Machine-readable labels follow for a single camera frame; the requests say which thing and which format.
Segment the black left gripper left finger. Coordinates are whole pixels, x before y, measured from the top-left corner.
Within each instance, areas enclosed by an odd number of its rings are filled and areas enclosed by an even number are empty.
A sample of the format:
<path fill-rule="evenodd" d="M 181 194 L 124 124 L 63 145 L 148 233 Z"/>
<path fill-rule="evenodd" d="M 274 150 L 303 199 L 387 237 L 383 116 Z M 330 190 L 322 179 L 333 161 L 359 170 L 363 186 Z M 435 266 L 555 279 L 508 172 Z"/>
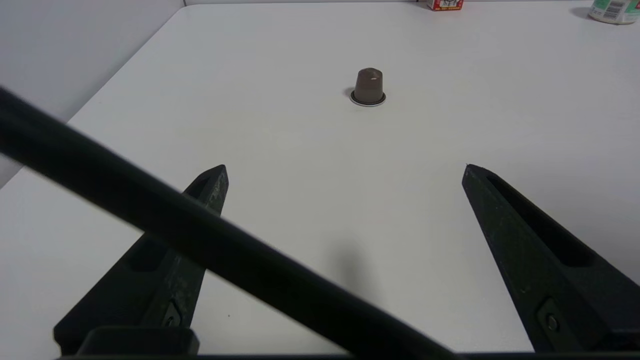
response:
<path fill-rule="evenodd" d="M 206 269 L 143 234 L 54 327 L 63 356 L 182 356 Z"/>

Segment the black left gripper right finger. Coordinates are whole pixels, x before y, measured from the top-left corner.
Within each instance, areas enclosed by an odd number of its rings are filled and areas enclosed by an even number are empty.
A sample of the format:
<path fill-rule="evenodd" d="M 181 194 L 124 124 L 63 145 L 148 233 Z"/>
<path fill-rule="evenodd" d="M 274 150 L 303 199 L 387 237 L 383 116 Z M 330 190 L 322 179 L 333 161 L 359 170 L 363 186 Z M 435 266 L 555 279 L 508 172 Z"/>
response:
<path fill-rule="evenodd" d="M 640 288 L 497 174 L 469 164 L 471 209 L 537 353 L 637 353 Z"/>

